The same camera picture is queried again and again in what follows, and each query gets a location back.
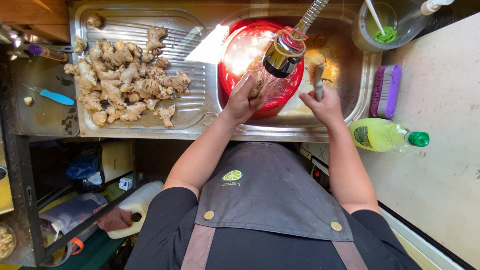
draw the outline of green sponge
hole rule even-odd
[[[384,32],[385,32],[385,35],[382,35],[382,33],[380,33],[380,31],[378,31],[377,33],[375,33],[373,38],[376,41],[382,42],[382,43],[390,43],[390,42],[395,40],[396,30],[393,30],[393,28],[391,28],[389,26],[385,26],[384,27]]]

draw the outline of blue knife handle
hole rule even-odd
[[[61,94],[50,92],[46,89],[43,89],[40,92],[40,95],[44,96],[44,97],[47,97],[47,98],[49,98],[51,100],[54,100],[54,101],[56,101],[58,103],[61,103],[61,104],[65,104],[65,105],[75,104],[75,102],[71,98],[68,98],[68,97],[66,97],[64,95],[61,95]]]

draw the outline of purple brush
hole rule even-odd
[[[396,109],[402,68],[398,64],[380,66],[375,76],[370,111],[375,117],[392,118]]]

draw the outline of apron strap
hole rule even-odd
[[[215,228],[195,224],[180,270],[204,270]]]
[[[347,270],[368,270],[353,242],[332,241]]]
[[[204,270],[215,228],[195,224],[180,270]],[[353,242],[332,241],[347,270],[368,270]]]

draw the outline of blue plastic bag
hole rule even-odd
[[[98,171],[98,154],[78,155],[68,164],[65,175],[72,179],[81,179]]]

